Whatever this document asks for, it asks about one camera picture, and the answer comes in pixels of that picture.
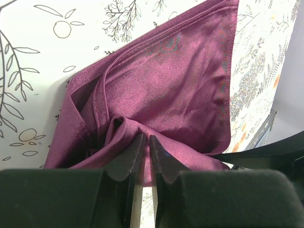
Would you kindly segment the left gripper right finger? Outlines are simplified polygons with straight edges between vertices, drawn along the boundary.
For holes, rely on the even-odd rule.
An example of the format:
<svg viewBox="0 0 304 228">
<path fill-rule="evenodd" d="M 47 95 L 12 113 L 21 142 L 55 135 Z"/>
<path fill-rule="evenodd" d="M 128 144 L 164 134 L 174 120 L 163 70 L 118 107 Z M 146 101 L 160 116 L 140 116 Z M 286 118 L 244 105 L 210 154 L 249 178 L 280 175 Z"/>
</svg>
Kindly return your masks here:
<svg viewBox="0 0 304 228">
<path fill-rule="evenodd" d="M 272 170 L 191 171 L 150 137 L 157 228 L 301 228 L 304 207 Z"/>
</svg>

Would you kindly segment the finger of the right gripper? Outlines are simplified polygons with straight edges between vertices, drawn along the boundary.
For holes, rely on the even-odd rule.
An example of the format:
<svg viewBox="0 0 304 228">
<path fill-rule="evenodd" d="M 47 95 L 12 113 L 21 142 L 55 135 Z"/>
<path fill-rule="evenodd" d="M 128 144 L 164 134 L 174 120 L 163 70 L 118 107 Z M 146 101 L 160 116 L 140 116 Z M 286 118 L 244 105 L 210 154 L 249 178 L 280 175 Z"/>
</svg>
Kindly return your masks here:
<svg viewBox="0 0 304 228">
<path fill-rule="evenodd" d="M 254 149 L 213 155 L 229 164 L 248 169 L 279 170 L 304 156 L 304 132 Z"/>
</svg>

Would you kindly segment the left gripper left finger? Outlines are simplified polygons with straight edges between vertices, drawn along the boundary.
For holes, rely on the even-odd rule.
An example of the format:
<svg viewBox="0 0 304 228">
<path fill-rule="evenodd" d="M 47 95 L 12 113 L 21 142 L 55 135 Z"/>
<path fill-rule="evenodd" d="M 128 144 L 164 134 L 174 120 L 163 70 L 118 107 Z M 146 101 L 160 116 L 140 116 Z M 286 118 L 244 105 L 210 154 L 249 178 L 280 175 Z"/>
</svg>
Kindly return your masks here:
<svg viewBox="0 0 304 228">
<path fill-rule="evenodd" d="M 145 141 L 137 135 L 100 169 L 1 171 L 1 227 L 139 227 Z"/>
</svg>

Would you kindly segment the purple cloth napkin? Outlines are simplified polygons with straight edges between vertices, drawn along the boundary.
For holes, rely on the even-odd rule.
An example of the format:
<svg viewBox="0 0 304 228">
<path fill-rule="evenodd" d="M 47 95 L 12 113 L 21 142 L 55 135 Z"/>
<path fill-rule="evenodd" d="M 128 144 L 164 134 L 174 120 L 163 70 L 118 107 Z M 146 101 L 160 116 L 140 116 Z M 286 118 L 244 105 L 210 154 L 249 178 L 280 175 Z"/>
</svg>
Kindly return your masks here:
<svg viewBox="0 0 304 228">
<path fill-rule="evenodd" d="M 208 0 L 78 72 L 45 168 L 101 168 L 139 134 L 195 170 L 227 168 L 237 0 Z"/>
</svg>

